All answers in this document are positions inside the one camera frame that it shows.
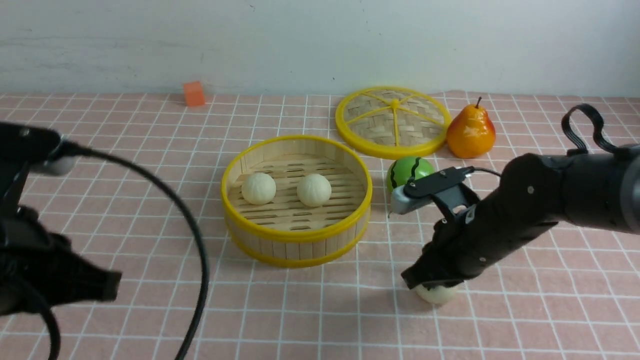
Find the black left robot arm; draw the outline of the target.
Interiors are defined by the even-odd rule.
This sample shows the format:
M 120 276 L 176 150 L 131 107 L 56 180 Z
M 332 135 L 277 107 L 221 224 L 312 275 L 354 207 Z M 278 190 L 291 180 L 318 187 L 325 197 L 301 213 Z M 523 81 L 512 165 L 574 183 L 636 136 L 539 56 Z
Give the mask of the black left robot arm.
M 122 273 L 85 259 L 66 235 L 41 223 L 36 209 L 19 202 L 30 173 L 62 176 L 73 168 L 62 135 L 6 121 L 0 134 L 1 314 L 114 301 Z

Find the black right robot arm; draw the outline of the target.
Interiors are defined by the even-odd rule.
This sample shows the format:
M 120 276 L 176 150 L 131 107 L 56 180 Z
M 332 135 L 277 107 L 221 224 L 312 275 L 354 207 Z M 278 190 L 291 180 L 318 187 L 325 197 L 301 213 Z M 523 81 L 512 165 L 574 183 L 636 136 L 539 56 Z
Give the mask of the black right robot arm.
M 418 260 L 401 273 L 409 289 L 473 280 L 560 221 L 639 234 L 638 145 L 613 153 L 526 153 L 507 163 L 485 198 L 465 183 L 475 171 L 448 167 L 393 191 L 394 214 L 429 204 L 442 214 Z

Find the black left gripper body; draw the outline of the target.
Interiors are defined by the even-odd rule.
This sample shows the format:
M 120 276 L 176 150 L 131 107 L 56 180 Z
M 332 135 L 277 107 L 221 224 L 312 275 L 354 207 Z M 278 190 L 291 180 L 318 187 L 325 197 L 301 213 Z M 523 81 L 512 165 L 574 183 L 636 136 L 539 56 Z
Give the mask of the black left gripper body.
M 112 302 L 122 272 L 101 268 L 46 230 L 31 209 L 1 217 L 1 314 L 35 313 L 34 294 L 48 307 Z

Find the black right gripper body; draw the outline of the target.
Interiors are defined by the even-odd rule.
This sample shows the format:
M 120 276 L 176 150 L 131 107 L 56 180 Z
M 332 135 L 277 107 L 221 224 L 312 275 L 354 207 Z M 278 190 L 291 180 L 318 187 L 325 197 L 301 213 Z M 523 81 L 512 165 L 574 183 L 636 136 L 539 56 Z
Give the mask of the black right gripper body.
M 487 268 L 557 226 L 540 212 L 531 195 L 492 191 L 473 207 L 434 228 L 409 268 L 401 273 L 409 289 L 450 289 L 473 280 Z

